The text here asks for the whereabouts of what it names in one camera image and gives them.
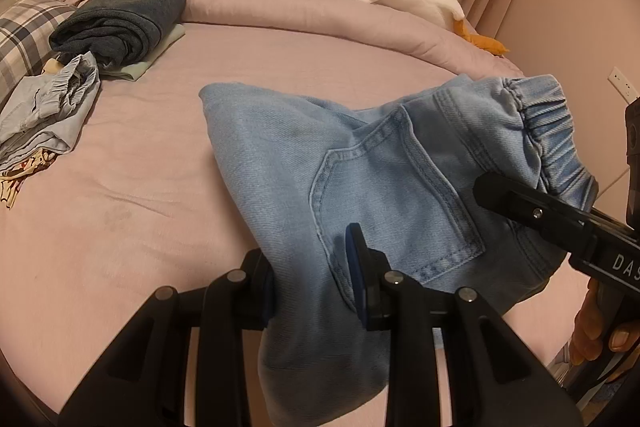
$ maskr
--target pink bedsheet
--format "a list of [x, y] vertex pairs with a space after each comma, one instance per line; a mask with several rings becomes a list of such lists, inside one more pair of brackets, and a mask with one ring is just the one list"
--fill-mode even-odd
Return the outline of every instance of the pink bedsheet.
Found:
[[[282, 60], [283, 50], [298, 60]], [[139, 81], [104, 81], [76, 149], [27, 180], [11, 211], [0, 209], [0, 346], [16, 373], [59, 410], [156, 287], [207, 285], [254, 246], [216, 167], [202, 86], [250, 82], [355, 108], [450, 77], [332, 37], [187, 24]], [[513, 312], [543, 360], [568, 337], [581, 285], [561, 271]], [[383, 409], [381, 396], [334, 424], [382, 425]]]

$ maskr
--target wall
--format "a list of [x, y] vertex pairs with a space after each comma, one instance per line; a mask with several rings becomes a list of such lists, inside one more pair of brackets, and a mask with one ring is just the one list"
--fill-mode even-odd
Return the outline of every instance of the wall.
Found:
[[640, 0], [513, 0], [497, 38], [525, 74], [558, 78], [578, 153], [600, 184], [596, 206], [623, 217], [626, 102], [607, 77], [617, 66], [640, 89]]

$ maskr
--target checkered pillow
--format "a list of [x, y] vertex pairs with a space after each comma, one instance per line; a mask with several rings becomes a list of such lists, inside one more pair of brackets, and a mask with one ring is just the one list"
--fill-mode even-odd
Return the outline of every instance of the checkered pillow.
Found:
[[76, 10], [56, 0], [21, 0], [0, 17], [0, 110], [25, 75], [40, 74], [49, 36]]

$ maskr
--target light green cloth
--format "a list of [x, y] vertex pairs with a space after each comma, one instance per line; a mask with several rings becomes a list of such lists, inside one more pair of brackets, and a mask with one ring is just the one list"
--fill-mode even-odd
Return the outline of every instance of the light green cloth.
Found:
[[183, 36], [184, 33], [184, 26], [176, 24], [168, 35], [165, 35], [164, 38], [158, 42], [158, 45], [144, 58], [144, 60], [136, 62], [135, 64], [130, 64], [129, 66], [124, 66], [124, 68], [120, 68], [119, 70], [100, 70], [100, 77], [122, 78], [124, 80], [135, 82], [151, 67], [151, 64], [156, 61], [156, 58], [162, 55], [165, 49]]

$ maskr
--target back pocket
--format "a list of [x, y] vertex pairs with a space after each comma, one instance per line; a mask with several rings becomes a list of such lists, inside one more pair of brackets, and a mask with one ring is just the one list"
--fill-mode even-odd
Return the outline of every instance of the back pocket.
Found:
[[309, 203], [329, 267], [352, 309], [344, 247], [349, 223], [360, 223], [369, 247], [422, 285], [484, 251], [471, 216], [418, 142], [402, 105], [353, 147], [326, 153]]

